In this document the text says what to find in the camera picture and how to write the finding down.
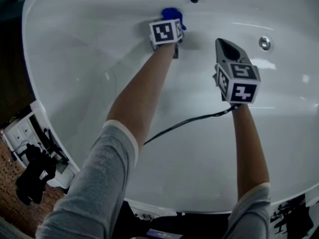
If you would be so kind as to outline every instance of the gray sleeve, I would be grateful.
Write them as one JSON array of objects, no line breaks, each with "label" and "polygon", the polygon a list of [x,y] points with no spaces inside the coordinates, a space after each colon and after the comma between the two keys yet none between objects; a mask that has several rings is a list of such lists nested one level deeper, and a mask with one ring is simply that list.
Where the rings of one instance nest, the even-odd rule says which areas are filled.
[{"label": "gray sleeve", "polygon": [[269,238],[269,191],[269,183],[263,183],[239,200],[229,216],[228,230],[224,239]]},{"label": "gray sleeve", "polygon": [[68,194],[38,227],[36,238],[110,239],[135,155],[123,130],[104,127]]}]

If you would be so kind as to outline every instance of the wire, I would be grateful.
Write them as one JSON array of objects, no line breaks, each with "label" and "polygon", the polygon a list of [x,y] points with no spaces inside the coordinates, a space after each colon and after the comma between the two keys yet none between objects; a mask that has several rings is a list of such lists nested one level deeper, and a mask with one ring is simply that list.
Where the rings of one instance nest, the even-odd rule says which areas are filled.
[{"label": "wire", "polygon": [[156,134],[154,137],[152,137],[151,139],[149,139],[148,141],[146,141],[144,143],[144,145],[148,144],[149,142],[153,141],[154,139],[162,136],[163,134],[166,134],[182,125],[185,125],[185,124],[188,124],[190,122],[193,122],[193,121],[196,121],[196,120],[203,120],[203,119],[207,119],[207,118],[210,118],[210,117],[219,117],[219,116],[222,116],[224,114],[227,114],[229,113],[230,111],[233,111],[233,110],[236,110],[238,109],[239,107],[241,106],[241,104],[235,104],[234,106],[228,108],[227,110],[224,110],[222,112],[219,112],[219,113],[215,113],[215,114],[208,114],[208,115],[203,115],[203,116],[199,116],[199,117],[194,117],[194,118],[191,118],[191,119],[186,119],[174,126],[171,126],[170,128],[166,129],[166,130],[163,130],[162,132],[159,132],[158,134]]},{"label": "wire", "polygon": [[26,146],[28,143],[22,145],[25,141],[27,141],[28,143],[30,142],[29,140],[23,140],[23,141],[20,143],[19,147],[18,147],[17,149],[13,150],[12,152],[15,152],[15,151],[18,150],[20,147]]}]

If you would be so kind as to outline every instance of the white bathtub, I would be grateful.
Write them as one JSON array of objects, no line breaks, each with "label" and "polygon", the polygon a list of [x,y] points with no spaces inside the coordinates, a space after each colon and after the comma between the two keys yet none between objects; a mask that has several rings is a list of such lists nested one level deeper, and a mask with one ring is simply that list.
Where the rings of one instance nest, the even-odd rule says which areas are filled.
[{"label": "white bathtub", "polygon": [[[77,168],[108,109],[152,54],[148,22],[177,7],[187,27],[149,137],[184,119],[229,107],[214,85],[215,39],[241,46],[260,67],[251,112],[267,160],[273,202],[319,182],[319,0],[27,0],[23,47],[36,98]],[[259,47],[262,36],[274,49]],[[126,199],[187,212],[236,203],[230,114],[192,122],[146,145]]]}]

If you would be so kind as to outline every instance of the forearm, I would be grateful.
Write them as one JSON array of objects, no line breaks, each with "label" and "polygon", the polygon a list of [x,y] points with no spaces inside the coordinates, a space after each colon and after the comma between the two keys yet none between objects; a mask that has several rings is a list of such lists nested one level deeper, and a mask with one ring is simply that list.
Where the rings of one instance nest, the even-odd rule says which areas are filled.
[{"label": "forearm", "polygon": [[145,63],[114,101],[107,120],[117,120],[136,138],[139,150],[149,133],[158,99],[175,52],[163,45]]},{"label": "forearm", "polygon": [[233,112],[237,146],[238,199],[255,186],[269,182],[264,153],[247,105]]}]

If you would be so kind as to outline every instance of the chrome drain cover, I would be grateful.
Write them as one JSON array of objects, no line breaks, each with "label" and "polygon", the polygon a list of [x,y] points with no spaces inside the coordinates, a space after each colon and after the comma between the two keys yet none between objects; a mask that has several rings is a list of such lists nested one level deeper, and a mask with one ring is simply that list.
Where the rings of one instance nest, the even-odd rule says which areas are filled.
[{"label": "chrome drain cover", "polygon": [[260,37],[259,39],[259,47],[264,50],[264,51],[268,51],[271,48],[271,41],[268,37]]}]

